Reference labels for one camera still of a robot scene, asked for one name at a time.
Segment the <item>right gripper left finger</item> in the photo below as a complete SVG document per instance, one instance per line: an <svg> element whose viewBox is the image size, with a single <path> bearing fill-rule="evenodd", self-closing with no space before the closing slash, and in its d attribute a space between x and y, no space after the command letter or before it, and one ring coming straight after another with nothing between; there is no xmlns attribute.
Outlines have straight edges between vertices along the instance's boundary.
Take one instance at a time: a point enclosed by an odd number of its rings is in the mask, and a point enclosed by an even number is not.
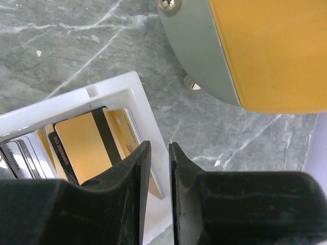
<svg viewBox="0 0 327 245"><path fill-rule="evenodd" d="M1 181L1 244L142 244L151 143L78 186Z"/></svg>

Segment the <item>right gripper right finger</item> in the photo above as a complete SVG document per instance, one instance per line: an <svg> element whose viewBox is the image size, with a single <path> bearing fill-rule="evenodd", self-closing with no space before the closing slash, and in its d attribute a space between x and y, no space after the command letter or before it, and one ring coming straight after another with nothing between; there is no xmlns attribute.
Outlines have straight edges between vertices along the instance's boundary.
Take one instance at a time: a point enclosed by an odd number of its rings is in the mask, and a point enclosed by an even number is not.
<svg viewBox="0 0 327 245"><path fill-rule="evenodd" d="M297 171L204 171L169 146L175 244L319 244L326 197Z"/></svg>

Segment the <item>white plastic card tray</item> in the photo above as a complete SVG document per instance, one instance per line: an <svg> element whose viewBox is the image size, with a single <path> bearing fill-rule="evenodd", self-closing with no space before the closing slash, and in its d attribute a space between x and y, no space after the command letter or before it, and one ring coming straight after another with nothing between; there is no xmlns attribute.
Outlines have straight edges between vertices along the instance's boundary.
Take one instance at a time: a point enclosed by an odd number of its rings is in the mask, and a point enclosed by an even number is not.
<svg viewBox="0 0 327 245"><path fill-rule="evenodd" d="M149 244L172 223L169 154L136 72L131 71L2 114L1 141L102 106L110 111L128 109L140 139L151 142L151 173L160 186L162 198L148 194L143 243Z"/></svg>

